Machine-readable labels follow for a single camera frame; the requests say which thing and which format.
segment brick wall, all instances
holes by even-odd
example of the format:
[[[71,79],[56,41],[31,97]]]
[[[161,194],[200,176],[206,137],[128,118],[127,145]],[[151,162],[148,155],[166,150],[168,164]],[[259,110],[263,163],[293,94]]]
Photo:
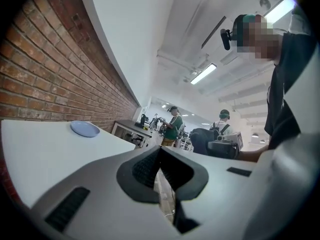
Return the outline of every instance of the brick wall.
[[[85,120],[110,132],[134,100],[82,0],[27,0],[0,46],[0,118]]]

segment white table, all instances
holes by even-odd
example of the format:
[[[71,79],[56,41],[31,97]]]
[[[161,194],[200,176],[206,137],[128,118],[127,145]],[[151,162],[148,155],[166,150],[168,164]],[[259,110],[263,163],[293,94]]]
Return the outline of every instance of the white table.
[[[71,130],[70,122],[3,120],[1,135],[12,183],[29,208],[82,166],[135,148],[102,129],[93,138],[80,136]]]
[[[151,138],[151,132],[150,129],[145,130],[143,128],[135,126],[134,121],[131,120],[120,120],[120,121],[115,121],[113,129],[112,129],[112,134],[114,135],[116,133],[116,130],[118,127],[123,128],[131,133],[135,133],[137,135],[140,135],[143,137],[143,140],[140,143],[140,148],[142,148],[145,144],[145,142]]]

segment black vent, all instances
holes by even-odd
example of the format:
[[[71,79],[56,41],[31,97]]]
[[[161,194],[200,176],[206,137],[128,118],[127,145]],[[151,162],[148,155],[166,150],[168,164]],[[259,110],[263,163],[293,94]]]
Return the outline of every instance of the black vent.
[[[83,204],[90,190],[84,187],[75,188],[68,196],[48,215],[45,219],[49,225],[58,230],[64,231],[72,217]]]

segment ceiling light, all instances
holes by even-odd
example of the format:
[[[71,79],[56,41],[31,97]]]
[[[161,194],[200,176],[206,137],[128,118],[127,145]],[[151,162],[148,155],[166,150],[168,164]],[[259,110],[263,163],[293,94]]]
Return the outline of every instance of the ceiling light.
[[[264,17],[269,23],[275,23],[288,12],[290,12],[296,5],[295,0],[283,0],[275,8],[269,11]]]
[[[201,79],[205,78],[207,75],[209,75],[212,71],[214,71],[217,67],[212,63],[210,64],[204,71],[202,71],[195,79],[191,81],[191,84],[195,85],[198,83]]]

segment blue plate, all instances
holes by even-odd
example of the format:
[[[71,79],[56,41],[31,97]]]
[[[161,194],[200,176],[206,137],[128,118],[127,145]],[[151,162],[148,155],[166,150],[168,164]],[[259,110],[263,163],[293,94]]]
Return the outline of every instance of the blue plate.
[[[98,127],[85,121],[72,121],[70,127],[76,134],[84,137],[92,138],[100,133]]]

